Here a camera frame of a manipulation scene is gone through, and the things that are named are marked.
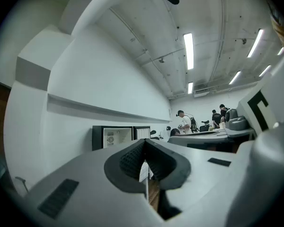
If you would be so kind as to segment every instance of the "desk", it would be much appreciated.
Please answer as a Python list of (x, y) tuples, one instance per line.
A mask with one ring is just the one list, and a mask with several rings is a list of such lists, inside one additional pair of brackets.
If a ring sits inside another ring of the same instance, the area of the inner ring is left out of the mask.
[[(237, 154), (186, 148), (152, 140), (189, 160), (191, 172), (184, 184), (167, 190), (171, 206), (182, 213), (164, 221), (146, 201), (143, 193), (126, 193), (106, 177), (104, 163), (114, 153), (130, 146), (123, 143), (80, 155), (36, 184), (26, 195), (30, 210), (37, 210), (44, 199), (65, 179), (79, 182), (57, 219), (38, 212), (35, 220), (42, 225), (61, 226), (225, 226), (231, 202), (244, 177), (251, 146), (241, 147)], [(210, 158), (231, 161), (229, 167), (208, 162)]]
[(227, 128), (225, 130), (226, 130), (228, 137), (230, 138), (237, 138), (237, 137), (249, 135), (249, 140), (251, 140), (252, 135), (255, 133), (253, 128), (249, 128), (249, 129), (242, 130), (242, 131), (233, 131)]
[(169, 138), (169, 143), (187, 146), (188, 144), (205, 144), (205, 143), (223, 143), (228, 141), (228, 136), (225, 130), (210, 131), (213, 134), (202, 135), (204, 132), (194, 133), (191, 135), (172, 136)]

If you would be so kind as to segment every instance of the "concrete ceiling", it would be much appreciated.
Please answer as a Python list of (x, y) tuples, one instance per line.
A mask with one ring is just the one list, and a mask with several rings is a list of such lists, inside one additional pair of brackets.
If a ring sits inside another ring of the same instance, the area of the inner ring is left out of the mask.
[[(257, 82), (272, 68), (281, 43), (272, 29), (265, 0), (123, 0), (97, 24), (112, 36), (169, 98), (208, 88), (226, 90)], [(259, 29), (260, 43), (247, 58)], [(183, 34), (194, 38), (195, 66), (187, 70)], [(238, 70), (242, 73), (228, 85)]]

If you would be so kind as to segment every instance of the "person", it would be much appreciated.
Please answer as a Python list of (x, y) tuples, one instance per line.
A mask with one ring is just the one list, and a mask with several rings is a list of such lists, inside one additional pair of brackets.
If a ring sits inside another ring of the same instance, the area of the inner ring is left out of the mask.
[(182, 122), (183, 122), (183, 126), (179, 126), (178, 129), (179, 130), (184, 130), (185, 134), (191, 134), (191, 122), (190, 122), (190, 118), (184, 114), (184, 112), (182, 110), (178, 111), (178, 116), (182, 118)]
[(170, 136), (180, 135), (180, 131), (178, 129), (172, 129), (170, 132)]
[(213, 125), (215, 129), (220, 128), (219, 124), (221, 123), (221, 115), (217, 111), (213, 110)]
[(220, 109), (221, 109), (221, 120), (222, 122), (225, 122), (225, 115), (226, 115), (227, 110), (229, 110), (229, 108), (225, 107), (224, 104), (221, 104)]

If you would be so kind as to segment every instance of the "air conditioner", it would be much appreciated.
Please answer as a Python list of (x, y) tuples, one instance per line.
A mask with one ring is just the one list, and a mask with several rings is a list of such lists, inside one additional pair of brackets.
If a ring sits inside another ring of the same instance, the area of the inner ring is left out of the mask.
[(200, 89), (194, 92), (194, 97), (200, 97), (200, 96), (205, 96), (209, 94), (209, 89)]

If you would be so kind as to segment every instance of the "black mesh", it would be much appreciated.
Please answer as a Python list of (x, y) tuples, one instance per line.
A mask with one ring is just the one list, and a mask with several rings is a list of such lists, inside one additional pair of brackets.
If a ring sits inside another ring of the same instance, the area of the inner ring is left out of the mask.
[(176, 168), (177, 162), (171, 156), (149, 144), (145, 144), (144, 147), (146, 161), (158, 181), (167, 177)]
[(121, 157), (120, 168), (127, 176), (139, 180), (144, 159), (145, 153), (143, 145), (137, 146)]

